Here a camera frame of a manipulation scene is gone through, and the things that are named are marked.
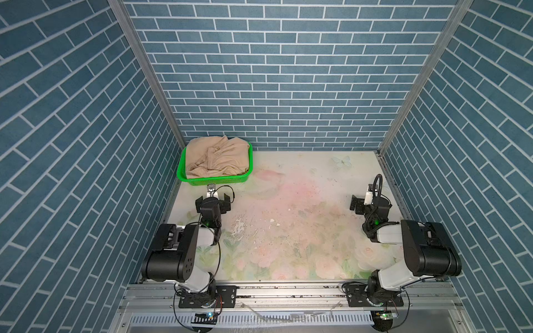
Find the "beige cloth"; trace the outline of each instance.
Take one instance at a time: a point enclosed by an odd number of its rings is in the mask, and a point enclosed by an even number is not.
[[[248,148],[248,142],[238,137],[192,139],[185,151],[187,179],[245,174],[250,167]]]

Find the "blue tile wallpaper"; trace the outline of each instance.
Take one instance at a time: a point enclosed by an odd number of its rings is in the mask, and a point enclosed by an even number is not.
[[[376,150],[456,0],[212,2],[126,0],[187,141]]]
[[[107,1],[0,2],[0,110],[0,331],[106,331],[180,153]]]
[[[413,217],[442,222],[478,332],[533,323],[533,6],[474,0],[385,160]]]

